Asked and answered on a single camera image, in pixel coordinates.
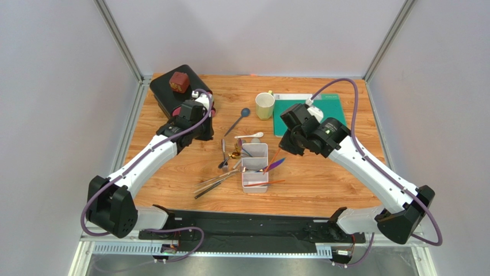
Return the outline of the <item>white compartment organizer box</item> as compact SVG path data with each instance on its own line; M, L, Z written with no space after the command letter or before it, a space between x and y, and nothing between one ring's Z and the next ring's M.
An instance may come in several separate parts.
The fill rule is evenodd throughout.
M251 169L262 169L269 164L268 145L266 143L244 143L243 148L247 150L252 157L242 156L241 166ZM268 187L244 187L253 183L268 182L269 175L266 172L245 172L242 173L242 189L244 193L261 194L268 191Z

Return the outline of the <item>iridescent purple spoon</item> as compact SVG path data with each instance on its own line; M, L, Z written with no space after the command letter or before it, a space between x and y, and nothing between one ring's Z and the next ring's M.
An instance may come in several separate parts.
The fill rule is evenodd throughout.
M250 158L252 157L252 155L246 149L243 148L243 140L242 139L237 140L237 149L240 152L241 156L250 157Z

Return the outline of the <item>iridescent purple knife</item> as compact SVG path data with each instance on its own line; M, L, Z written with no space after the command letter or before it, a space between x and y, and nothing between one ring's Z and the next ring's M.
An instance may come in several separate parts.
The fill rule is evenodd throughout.
M279 159L278 161L275 161L273 162L271 165L269 166L266 166L260 170L258 170L258 172L268 172L278 166L280 166L281 164L283 164L283 162L285 161L286 158L282 158L282 159Z

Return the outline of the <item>silver metal spoon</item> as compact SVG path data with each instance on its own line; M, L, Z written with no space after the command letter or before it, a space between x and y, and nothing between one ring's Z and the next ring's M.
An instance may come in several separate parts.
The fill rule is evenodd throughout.
M232 157L232 154L229 154L219 165L218 168L222 169L223 167L227 166L228 160Z

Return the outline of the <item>gold spoon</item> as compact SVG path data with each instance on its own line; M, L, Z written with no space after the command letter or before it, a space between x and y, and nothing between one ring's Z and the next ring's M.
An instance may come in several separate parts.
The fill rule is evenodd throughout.
M242 157L242 152L241 150L239 149L235 149L234 151L230 152L228 154L228 156L231 158L231 159L239 159Z

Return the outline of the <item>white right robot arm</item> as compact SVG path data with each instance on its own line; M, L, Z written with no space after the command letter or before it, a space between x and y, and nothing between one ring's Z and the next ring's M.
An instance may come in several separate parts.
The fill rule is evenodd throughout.
M315 107L296 103L281 115L287 130L279 147L293 155L309 150L341 165L380 201L372 208L340 208L330 218L346 234L380 233L405 244L427 214L435 192L417 187L391 171L366 150L347 126L335 118L318 120Z

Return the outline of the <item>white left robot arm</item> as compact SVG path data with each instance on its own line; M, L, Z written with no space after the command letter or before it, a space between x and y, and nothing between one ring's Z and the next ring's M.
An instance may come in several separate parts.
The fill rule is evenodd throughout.
M181 110L161 126L133 159L108 177L96 176L89 184L87 204L81 214L83 231L91 236L86 223L103 229L103 236L126 237L132 230L163 229L168 212L157 206L136 206L134 197L143 185L169 160L176 157L193 140L212 139L212 96L203 93L186 100Z

